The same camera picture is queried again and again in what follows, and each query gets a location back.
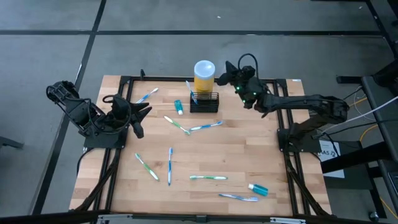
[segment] concrete floor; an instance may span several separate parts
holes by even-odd
[[[0,29],[91,30],[100,0],[1,0]],[[391,36],[394,15],[384,1],[374,1]],[[108,0],[100,30],[377,30],[361,2],[293,0]],[[58,80],[74,81],[87,35],[0,35],[0,136],[25,142],[23,150],[0,151],[0,216],[29,213],[37,184],[55,137],[61,111],[45,96]],[[356,85],[338,85],[337,75],[370,75],[393,60],[383,39],[358,37],[282,37],[253,35],[103,35],[97,36],[80,94],[96,99],[103,75],[192,76],[193,65],[211,60],[221,74],[225,60],[237,61],[250,52],[263,78],[300,78],[306,94],[344,97]],[[367,111],[369,105],[358,107]],[[350,117],[359,115],[355,110]],[[357,140],[365,128],[336,135]],[[69,126],[44,213],[68,210],[83,145]],[[373,130],[364,145],[379,142]],[[381,179],[377,186],[389,201]],[[333,213],[342,218],[368,219],[373,203],[368,191],[328,189]],[[393,222],[391,214],[386,222]],[[160,221],[137,221],[163,223]]]

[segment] sticker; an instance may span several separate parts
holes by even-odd
[[[338,155],[336,155],[336,152],[333,148],[333,145],[331,144],[330,141],[323,141],[323,140],[319,140],[319,144],[321,145],[321,152],[319,153],[319,159],[323,162],[323,161],[327,161],[329,159],[335,158]],[[337,152],[339,155],[341,155],[340,153],[340,146],[338,144],[338,142],[335,142],[335,147],[337,149]],[[325,177],[337,177],[337,178],[344,178],[344,170],[336,170],[333,172],[329,172],[327,174],[323,174],[323,176]]]

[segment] green toothbrush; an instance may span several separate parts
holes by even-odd
[[[142,165],[144,165],[145,169],[147,169],[148,172],[154,177],[154,179],[157,180],[157,181],[159,181],[159,178],[157,178],[155,172],[152,171],[152,170],[149,168],[149,166],[148,166],[146,163],[144,163],[144,161],[142,161],[141,156],[139,156],[138,153],[136,153],[136,157],[137,157],[137,159],[142,163]]]
[[[193,176],[189,177],[189,179],[191,179],[191,180],[196,180],[196,179],[199,179],[199,178],[210,179],[210,180],[226,180],[226,179],[228,179],[228,177],[197,176],[197,175],[193,175]]]
[[[177,122],[173,121],[173,120],[172,120],[171,118],[169,118],[168,116],[164,116],[164,118],[165,118],[168,122],[170,122],[170,123],[176,125],[176,126],[177,126],[178,128],[180,128],[180,129],[182,129],[182,130],[185,132],[185,134],[191,135],[191,133],[190,133],[189,131],[185,130],[183,127],[181,127],[180,124],[178,124]]]

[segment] yellow cable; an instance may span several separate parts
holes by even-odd
[[[392,209],[387,205],[387,203],[383,200],[383,198],[380,197],[381,202],[383,203],[384,206],[391,212],[391,214],[398,219],[398,216],[392,211]]]
[[[366,130],[362,133],[362,135],[361,135],[359,141],[362,142],[362,139],[363,139],[363,137],[365,137],[365,134],[366,134],[368,131],[370,131],[370,130],[372,130],[373,128],[375,128],[375,127],[377,127],[377,124],[375,124],[374,126],[371,126],[370,128],[366,129]],[[396,219],[398,219],[398,216],[392,211],[392,209],[387,205],[387,203],[383,200],[383,198],[380,197],[380,200],[381,200],[381,202],[383,203],[383,205],[386,206],[386,208],[391,212],[391,214],[392,214]]]
[[[359,141],[362,142],[362,139],[363,139],[363,137],[365,137],[365,134],[366,134],[368,131],[370,131],[370,130],[372,130],[373,128],[376,128],[376,127],[377,127],[377,124],[375,124],[375,125],[371,126],[370,128],[366,129],[366,130],[362,133],[361,137],[359,138]]]
[[[367,100],[367,99],[368,99],[367,97],[365,97],[365,98],[363,98],[363,99],[360,99],[360,100],[358,100],[357,102],[350,104],[349,107],[352,107],[352,106],[354,106],[355,104],[360,103],[360,102],[362,102],[362,101],[365,101],[365,100]]]

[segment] wooden table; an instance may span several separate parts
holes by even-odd
[[[110,104],[103,103],[102,98],[117,93],[119,81],[120,76],[104,76],[96,103],[102,110],[110,110]],[[287,86],[290,96],[304,94],[300,80],[287,80]],[[142,122],[145,137],[136,138],[130,127],[126,147],[122,150],[112,212],[292,215],[285,164],[276,137],[276,113],[261,119],[257,111],[244,109],[229,85],[214,85],[213,91],[220,94],[218,113],[189,113],[185,82],[135,81],[131,102],[155,87],[159,87],[159,91],[146,100],[153,109]],[[183,103],[182,116],[174,108],[175,100]],[[309,117],[306,110],[293,110],[292,113],[295,122]],[[220,120],[224,124],[187,136],[167,122],[163,118],[165,115],[186,128]],[[171,186],[167,185],[169,147],[174,149]],[[136,152],[159,176],[160,182],[156,182],[135,158]],[[104,149],[94,149],[83,158],[70,208],[79,206],[96,185],[103,155]],[[323,209],[330,212],[319,160],[309,153],[301,153],[301,159],[306,186]],[[190,180],[190,175],[221,175],[228,180]],[[262,197],[252,193],[248,184],[267,187],[269,195]],[[104,208],[107,188],[105,185],[100,208]],[[303,212],[297,186],[295,192],[299,210]],[[258,196],[259,201],[243,202],[219,197],[220,193]]]

